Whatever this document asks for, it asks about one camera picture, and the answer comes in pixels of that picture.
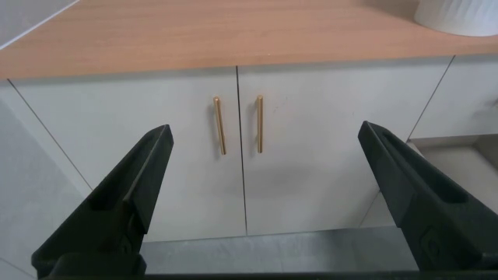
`wood grain surface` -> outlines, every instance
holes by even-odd
[[[81,0],[0,51],[0,78],[498,53],[416,0]]]

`gold bar handle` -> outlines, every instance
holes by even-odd
[[[259,95],[256,99],[258,104],[258,152],[263,152],[263,96]]]
[[[219,148],[221,149],[221,154],[226,155],[225,131],[223,130],[223,121],[221,119],[221,106],[219,105],[219,97],[216,96],[212,99],[212,101],[215,104],[216,123],[218,124]]]

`white ceramic bowl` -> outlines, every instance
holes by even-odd
[[[498,0],[420,0],[415,21],[457,35],[497,35]]]

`white cabinet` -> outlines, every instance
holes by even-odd
[[[146,240],[245,235],[235,68],[13,84],[91,187],[148,130],[170,124],[174,148]],[[224,156],[214,96],[221,99]]]
[[[498,56],[456,57],[411,138],[498,133]]]
[[[450,60],[239,67],[248,234],[359,226],[378,192],[360,125],[407,139]]]

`gray floor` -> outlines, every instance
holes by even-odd
[[[396,227],[144,243],[147,274],[416,271]]]

